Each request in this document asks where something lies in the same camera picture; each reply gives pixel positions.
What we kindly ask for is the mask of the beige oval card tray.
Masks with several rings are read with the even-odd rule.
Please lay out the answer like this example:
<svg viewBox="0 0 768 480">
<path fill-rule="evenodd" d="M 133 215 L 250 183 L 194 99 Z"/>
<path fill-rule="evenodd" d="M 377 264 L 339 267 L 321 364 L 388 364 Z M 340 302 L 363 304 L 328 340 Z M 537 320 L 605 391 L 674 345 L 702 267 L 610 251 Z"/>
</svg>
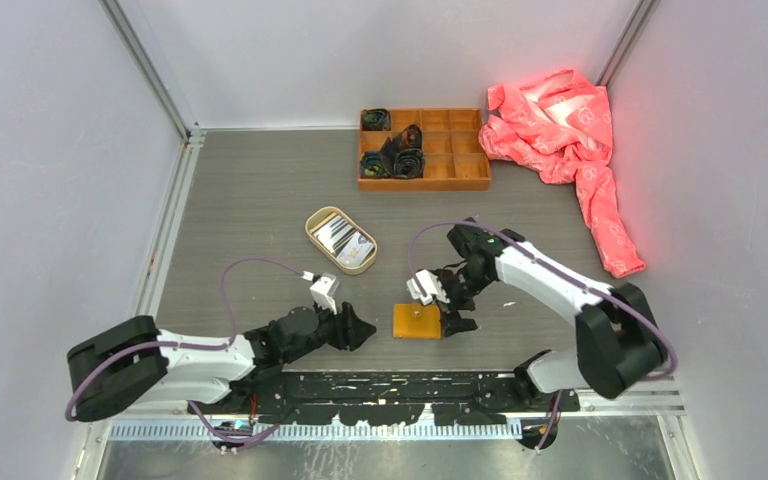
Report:
<svg viewBox="0 0 768 480">
<path fill-rule="evenodd" d="M 356 276 L 374 263 L 376 240 L 344 211 L 326 206 L 311 214 L 304 223 L 310 242 L 340 271 Z"/>
</svg>

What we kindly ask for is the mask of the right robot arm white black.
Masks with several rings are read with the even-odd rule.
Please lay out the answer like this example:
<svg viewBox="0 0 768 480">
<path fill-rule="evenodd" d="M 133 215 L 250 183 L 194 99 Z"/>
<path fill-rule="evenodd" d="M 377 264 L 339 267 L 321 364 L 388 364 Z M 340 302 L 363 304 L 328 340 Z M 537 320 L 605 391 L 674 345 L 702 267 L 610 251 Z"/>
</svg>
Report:
<svg viewBox="0 0 768 480">
<path fill-rule="evenodd" d="M 407 282 L 415 300 L 440 309 L 444 336 L 475 329 L 461 314 L 474 310 L 476 296 L 495 282 L 529 294 L 574 330 L 573 347 L 541 351 L 515 368 L 515 396 L 525 409 L 542 409 L 560 390 L 590 389 L 615 399 L 669 361 L 667 342 L 635 285 L 596 282 L 523 236 L 482 228 L 471 218 L 454 223 L 447 238 L 460 263 L 417 270 Z"/>
</svg>

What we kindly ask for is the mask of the orange leather card holder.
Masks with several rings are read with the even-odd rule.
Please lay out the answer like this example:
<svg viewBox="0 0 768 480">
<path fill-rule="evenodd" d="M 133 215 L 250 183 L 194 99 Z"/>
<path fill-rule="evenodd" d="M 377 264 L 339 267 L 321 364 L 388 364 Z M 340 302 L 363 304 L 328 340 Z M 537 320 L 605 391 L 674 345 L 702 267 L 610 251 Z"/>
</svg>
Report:
<svg viewBox="0 0 768 480">
<path fill-rule="evenodd" d="M 440 340 L 441 312 L 437 306 L 400 303 L 393 306 L 392 335 L 396 339 Z"/>
</svg>

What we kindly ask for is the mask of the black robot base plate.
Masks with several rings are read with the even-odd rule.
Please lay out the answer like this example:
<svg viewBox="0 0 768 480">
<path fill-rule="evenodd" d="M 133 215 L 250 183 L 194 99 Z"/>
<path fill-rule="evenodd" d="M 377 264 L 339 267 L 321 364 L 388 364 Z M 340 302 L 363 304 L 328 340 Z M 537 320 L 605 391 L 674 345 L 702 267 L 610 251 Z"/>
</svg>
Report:
<svg viewBox="0 0 768 480">
<path fill-rule="evenodd" d="M 233 383 L 205 415 L 254 415 L 264 423 L 347 426 L 411 425 L 430 410 L 435 425 L 494 425 L 508 414 L 579 410 L 578 397 L 560 401 L 500 371 L 283 372 L 260 382 Z"/>
</svg>

